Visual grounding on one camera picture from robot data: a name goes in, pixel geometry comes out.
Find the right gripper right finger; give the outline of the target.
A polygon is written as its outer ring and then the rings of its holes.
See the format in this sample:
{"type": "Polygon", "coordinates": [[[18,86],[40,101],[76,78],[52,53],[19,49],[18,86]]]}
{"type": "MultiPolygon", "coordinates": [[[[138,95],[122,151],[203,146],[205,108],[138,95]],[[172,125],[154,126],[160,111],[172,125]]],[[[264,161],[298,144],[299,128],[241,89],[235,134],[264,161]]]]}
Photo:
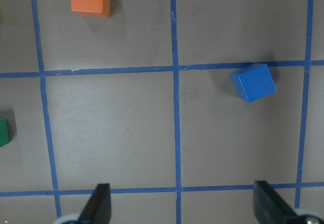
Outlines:
{"type": "Polygon", "coordinates": [[[267,181],[254,182],[253,212],[262,224],[305,223],[267,181]]]}

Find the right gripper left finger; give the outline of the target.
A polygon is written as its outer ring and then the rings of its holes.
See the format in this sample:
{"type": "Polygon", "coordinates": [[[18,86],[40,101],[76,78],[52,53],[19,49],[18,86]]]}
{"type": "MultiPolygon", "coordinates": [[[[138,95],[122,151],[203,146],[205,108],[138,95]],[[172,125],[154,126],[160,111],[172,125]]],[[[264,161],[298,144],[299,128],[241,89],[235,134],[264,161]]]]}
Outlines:
{"type": "Polygon", "coordinates": [[[110,184],[98,184],[82,210],[76,223],[110,223],[111,193],[110,184]]]}

